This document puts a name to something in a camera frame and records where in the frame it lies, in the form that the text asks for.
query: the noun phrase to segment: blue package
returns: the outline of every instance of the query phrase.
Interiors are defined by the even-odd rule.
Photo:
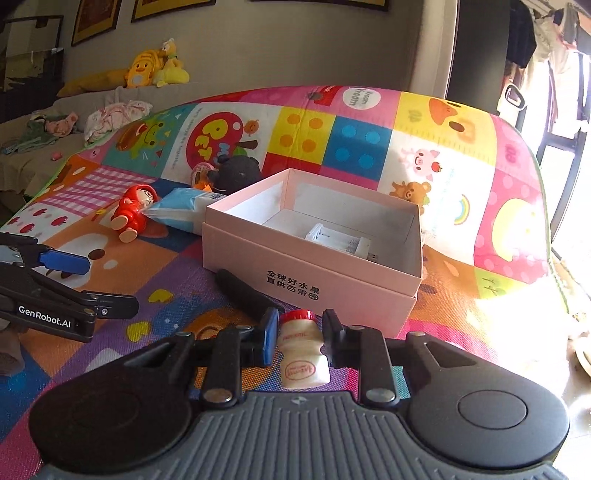
[[[152,220],[178,230],[201,235],[205,208],[225,197],[220,193],[178,188],[142,213]]]

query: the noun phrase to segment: framed picture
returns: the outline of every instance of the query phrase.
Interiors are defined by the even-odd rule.
[[[122,0],[80,0],[72,47],[117,27]]]
[[[269,0],[252,0],[253,2],[266,2]],[[371,8],[387,12],[390,8],[390,0],[285,0],[296,2],[315,2],[318,4],[350,5],[352,7]]]
[[[216,0],[135,0],[132,22],[144,20],[156,15],[166,14],[182,8],[205,7],[215,5]]]

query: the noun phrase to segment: red toy figure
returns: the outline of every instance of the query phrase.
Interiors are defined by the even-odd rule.
[[[145,230],[147,220],[141,211],[157,200],[150,185],[136,185],[125,192],[111,217],[111,228],[119,232],[119,240],[128,244]]]

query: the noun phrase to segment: pink box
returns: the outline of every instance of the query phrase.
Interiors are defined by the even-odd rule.
[[[371,260],[306,240],[317,224],[368,239]],[[206,209],[203,265],[346,325],[394,337],[422,272],[418,207],[373,190],[288,169]]]

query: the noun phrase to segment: gray couch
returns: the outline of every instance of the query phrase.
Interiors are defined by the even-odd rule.
[[[67,115],[76,112],[80,119],[76,126],[84,131],[88,116],[98,109],[118,102],[142,100],[151,103],[154,112],[166,110],[175,105],[191,102],[203,97],[197,83],[168,85],[164,88],[143,87],[125,89],[122,87],[108,92],[85,93],[57,100],[42,113]],[[0,125],[0,144],[19,138],[25,130],[29,115],[16,118]],[[25,204],[25,197],[40,192],[74,153],[84,149],[83,134],[72,134],[59,139],[55,144],[39,150],[11,155],[0,154],[0,203],[11,212],[17,212]],[[63,159],[52,161],[51,155],[60,152]]]

